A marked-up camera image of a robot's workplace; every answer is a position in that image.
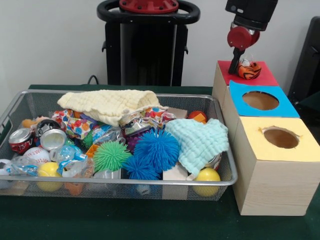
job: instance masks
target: circular hole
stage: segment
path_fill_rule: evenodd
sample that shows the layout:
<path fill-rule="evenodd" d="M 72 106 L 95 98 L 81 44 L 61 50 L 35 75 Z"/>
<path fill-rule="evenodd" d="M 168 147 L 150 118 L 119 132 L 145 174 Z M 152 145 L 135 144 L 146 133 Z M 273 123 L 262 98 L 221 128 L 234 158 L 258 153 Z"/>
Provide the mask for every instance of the circular hole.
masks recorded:
<path fill-rule="evenodd" d="M 269 143 L 279 148 L 293 149 L 299 144 L 297 136 L 285 128 L 270 127 L 263 132 L 263 135 Z"/>
<path fill-rule="evenodd" d="M 250 91 L 242 96 L 244 102 L 250 107 L 259 110 L 272 110 L 279 106 L 276 97 L 263 91 Z"/>

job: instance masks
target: yellow box top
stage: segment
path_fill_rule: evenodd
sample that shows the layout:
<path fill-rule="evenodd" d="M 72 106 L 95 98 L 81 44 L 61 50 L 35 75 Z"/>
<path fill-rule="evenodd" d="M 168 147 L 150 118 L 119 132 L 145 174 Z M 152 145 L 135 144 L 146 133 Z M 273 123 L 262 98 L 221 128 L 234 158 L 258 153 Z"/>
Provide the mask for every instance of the yellow box top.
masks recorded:
<path fill-rule="evenodd" d="M 241 116 L 240 120 L 258 160 L 320 162 L 320 146 L 300 118 Z"/>

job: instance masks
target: tiger plush toy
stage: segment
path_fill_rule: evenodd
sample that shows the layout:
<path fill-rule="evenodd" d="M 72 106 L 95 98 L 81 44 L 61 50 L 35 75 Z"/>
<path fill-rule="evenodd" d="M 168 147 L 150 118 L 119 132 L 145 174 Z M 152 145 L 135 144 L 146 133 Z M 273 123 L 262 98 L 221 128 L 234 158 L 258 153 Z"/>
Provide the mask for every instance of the tiger plush toy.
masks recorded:
<path fill-rule="evenodd" d="M 242 59 L 238 65 L 238 76 L 240 78 L 250 80 L 259 77 L 261 73 L 261 66 L 257 62 L 249 62 Z"/>

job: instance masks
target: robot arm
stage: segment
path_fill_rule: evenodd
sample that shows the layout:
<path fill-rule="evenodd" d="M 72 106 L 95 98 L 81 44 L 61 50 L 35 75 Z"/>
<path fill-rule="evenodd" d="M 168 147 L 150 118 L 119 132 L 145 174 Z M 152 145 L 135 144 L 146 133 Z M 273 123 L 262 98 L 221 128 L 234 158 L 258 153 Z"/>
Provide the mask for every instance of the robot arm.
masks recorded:
<path fill-rule="evenodd" d="M 234 47 L 229 74 L 235 74 L 245 50 L 255 44 L 265 31 L 278 0 L 228 0 L 225 10 L 235 14 L 227 41 Z"/>

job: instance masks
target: red crushed can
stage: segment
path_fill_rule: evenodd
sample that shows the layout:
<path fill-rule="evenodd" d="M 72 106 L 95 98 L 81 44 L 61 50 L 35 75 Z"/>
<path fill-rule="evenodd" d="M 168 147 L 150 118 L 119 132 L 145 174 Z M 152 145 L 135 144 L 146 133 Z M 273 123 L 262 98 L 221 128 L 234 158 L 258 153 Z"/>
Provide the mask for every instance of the red crushed can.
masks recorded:
<path fill-rule="evenodd" d="M 29 128 L 20 128 L 13 132 L 9 137 L 9 144 L 12 151 L 24 154 L 34 144 L 31 130 Z"/>

